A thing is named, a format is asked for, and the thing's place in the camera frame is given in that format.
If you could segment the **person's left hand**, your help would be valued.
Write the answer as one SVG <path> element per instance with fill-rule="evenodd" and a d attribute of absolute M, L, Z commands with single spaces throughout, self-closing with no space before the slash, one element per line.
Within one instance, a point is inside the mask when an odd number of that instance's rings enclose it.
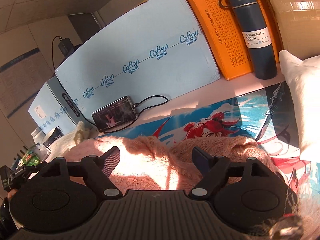
<path fill-rule="evenodd" d="M 12 189 L 10 192 L 8 192 L 8 195 L 7 195 L 7 198 L 8 198 L 8 201 L 11 200 L 11 198 L 17 193 L 17 189 Z"/>

